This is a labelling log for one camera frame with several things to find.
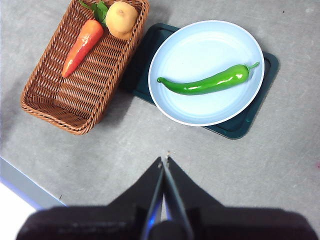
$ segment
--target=plastic carrot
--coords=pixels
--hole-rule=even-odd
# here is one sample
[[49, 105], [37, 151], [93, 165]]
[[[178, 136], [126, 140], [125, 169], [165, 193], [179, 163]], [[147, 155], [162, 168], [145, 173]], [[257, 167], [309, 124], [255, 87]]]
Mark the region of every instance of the plastic carrot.
[[93, 10], [93, 15], [96, 20], [91, 19], [84, 23], [74, 45], [64, 61], [61, 73], [63, 78], [69, 77], [74, 70], [76, 70], [88, 52], [104, 34], [102, 25], [105, 26], [105, 18], [108, 11], [104, 2], [100, 1], [99, 3], [93, 3], [91, 6], [86, 5], [82, 1], [80, 1], [80, 3], [84, 7]]

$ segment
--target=light blue plate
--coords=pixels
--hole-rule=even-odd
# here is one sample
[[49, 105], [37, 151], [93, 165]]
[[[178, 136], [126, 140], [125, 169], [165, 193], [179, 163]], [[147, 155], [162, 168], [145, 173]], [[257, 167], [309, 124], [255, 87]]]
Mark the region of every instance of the light blue plate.
[[[260, 62], [249, 80], [226, 90], [202, 95], [181, 95], [157, 82], [195, 82], [237, 64]], [[159, 47], [150, 65], [149, 91], [155, 105], [170, 119], [189, 126], [210, 126], [231, 119], [257, 95], [265, 71], [257, 41], [242, 27], [208, 20], [187, 25]]]

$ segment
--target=gray table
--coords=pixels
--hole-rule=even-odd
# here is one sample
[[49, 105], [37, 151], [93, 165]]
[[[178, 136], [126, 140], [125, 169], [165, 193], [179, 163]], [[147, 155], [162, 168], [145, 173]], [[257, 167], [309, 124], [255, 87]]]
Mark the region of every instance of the gray table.
[[67, 0], [1, 1], [1, 156], [67, 205], [107, 204], [168, 151], [227, 206], [279, 207], [320, 233], [320, 2], [150, 0], [145, 29], [216, 19], [247, 29], [280, 62], [248, 134], [178, 124], [118, 91], [102, 122], [71, 135], [20, 108]]

